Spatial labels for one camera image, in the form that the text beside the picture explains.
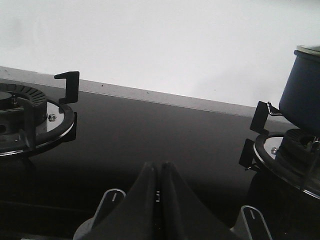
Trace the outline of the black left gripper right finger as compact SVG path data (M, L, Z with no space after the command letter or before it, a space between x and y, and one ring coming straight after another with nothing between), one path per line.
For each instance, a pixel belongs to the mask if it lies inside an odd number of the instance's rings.
M239 240L183 180L175 165L161 168L160 202L168 240Z

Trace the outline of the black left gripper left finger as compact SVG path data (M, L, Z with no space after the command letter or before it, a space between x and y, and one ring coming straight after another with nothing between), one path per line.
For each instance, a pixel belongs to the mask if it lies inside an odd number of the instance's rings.
M74 240L153 240L157 170L146 162L125 198L92 227L93 217L76 230Z

